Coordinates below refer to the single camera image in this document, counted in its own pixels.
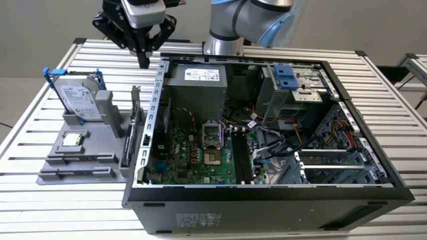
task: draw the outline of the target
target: slotted metal table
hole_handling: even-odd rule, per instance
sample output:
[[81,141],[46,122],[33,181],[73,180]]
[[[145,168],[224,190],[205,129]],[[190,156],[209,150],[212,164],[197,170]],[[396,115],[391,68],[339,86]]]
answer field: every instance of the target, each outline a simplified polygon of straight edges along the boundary
[[[200,54],[201,45],[166,43],[161,52]],[[365,56],[355,51],[244,48],[246,57],[328,61],[383,150],[411,188],[415,201],[349,232],[161,236],[181,239],[427,239],[427,123],[411,108]],[[57,68],[100,68],[113,91],[113,104],[129,110],[132,85],[140,86],[141,106],[149,106],[160,60],[138,69],[129,51],[108,40],[76,41]],[[5,239],[157,239],[146,235],[130,210],[121,208],[124,183],[36,184],[57,132],[62,105],[45,84],[0,145],[0,238]]]

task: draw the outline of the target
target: blue drive bracket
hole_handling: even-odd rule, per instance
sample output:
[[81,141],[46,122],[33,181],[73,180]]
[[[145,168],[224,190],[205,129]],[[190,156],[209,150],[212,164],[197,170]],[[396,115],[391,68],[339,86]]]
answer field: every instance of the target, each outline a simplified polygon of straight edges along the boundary
[[293,70],[288,65],[272,65],[272,75],[278,89],[296,90],[300,87]]
[[[66,106],[62,102],[62,99],[60,97],[60,94],[58,94],[58,91],[54,87],[54,81],[56,79],[60,77],[60,76],[65,76],[65,75],[85,75],[88,76],[88,78],[94,78],[94,76],[97,77],[97,84],[98,84],[98,89],[100,90],[106,90],[106,87],[105,87],[105,82],[104,82],[104,75],[102,75],[102,72],[100,71],[98,68],[96,68],[94,72],[68,72],[66,69],[61,69],[61,68],[56,68],[53,69],[50,72],[49,72],[49,68],[48,67],[44,67],[42,68],[42,77],[48,83],[48,86],[50,87],[50,89],[53,89],[57,97],[58,97],[58,100],[61,102],[61,105],[64,106],[64,109],[65,109],[65,112],[66,114],[69,114],[69,111],[66,109]],[[80,124],[82,125],[85,123],[85,120],[84,119],[80,119]]]
[[46,81],[46,83],[48,83],[48,86],[50,87],[50,89],[53,89],[53,91],[54,91],[54,93],[56,93],[56,95],[57,95],[57,98],[58,98],[58,100],[60,100],[60,103],[61,103],[61,105],[64,106],[65,113],[69,114],[69,111],[68,111],[68,109],[66,109],[66,107],[65,107],[65,104],[64,104],[64,100],[61,99],[61,95],[60,95],[60,93],[58,93],[58,91],[57,91],[57,89],[56,89],[56,87],[54,87],[54,84],[53,84],[54,80],[56,80],[60,76],[66,75],[66,73],[68,73],[68,72],[66,72],[66,69],[53,69],[53,70],[50,71],[50,73],[49,73],[49,68],[48,68],[48,67],[44,67],[44,68],[42,68],[42,77],[44,77],[44,79],[45,79],[45,81]]
[[104,82],[104,75],[102,75],[102,72],[100,71],[98,68],[96,68],[96,70],[94,70],[94,75],[97,76],[98,89],[106,90],[105,82]]

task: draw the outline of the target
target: hard drive label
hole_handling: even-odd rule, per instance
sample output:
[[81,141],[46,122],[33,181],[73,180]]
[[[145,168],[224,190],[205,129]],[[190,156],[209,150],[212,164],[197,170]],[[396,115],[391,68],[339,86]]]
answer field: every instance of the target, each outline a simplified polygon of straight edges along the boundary
[[69,85],[61,86],[60,89],[66,98],[66,102],[72,107],[69,112],[73,112],[73,114],[86,121],[101,120],[101,115],[90,91],[84,86]]

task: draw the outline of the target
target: power supply label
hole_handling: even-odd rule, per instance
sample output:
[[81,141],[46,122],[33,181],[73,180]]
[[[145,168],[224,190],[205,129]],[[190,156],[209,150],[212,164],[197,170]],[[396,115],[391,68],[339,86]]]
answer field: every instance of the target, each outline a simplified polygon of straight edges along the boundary
[[70,106],[70,112],[86,121],[101,120],[98,108],[96,107],[92,93],[84,86],[61,86],[65,100]]
[[220,81],[220,70],[186,68],[184,80],[189,81]]
[[180,228],[217,227],[221,221],[221,213],[176,213],[176,224]]

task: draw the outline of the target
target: gray floor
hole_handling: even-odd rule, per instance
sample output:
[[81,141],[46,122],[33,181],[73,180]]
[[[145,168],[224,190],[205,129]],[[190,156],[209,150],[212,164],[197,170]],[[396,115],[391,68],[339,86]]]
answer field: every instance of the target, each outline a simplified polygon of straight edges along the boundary
[[[45,80],[42,78],[0,77],[0,122],[10,126],[20,119]],[[10,128],[0,125],[0,143]]]

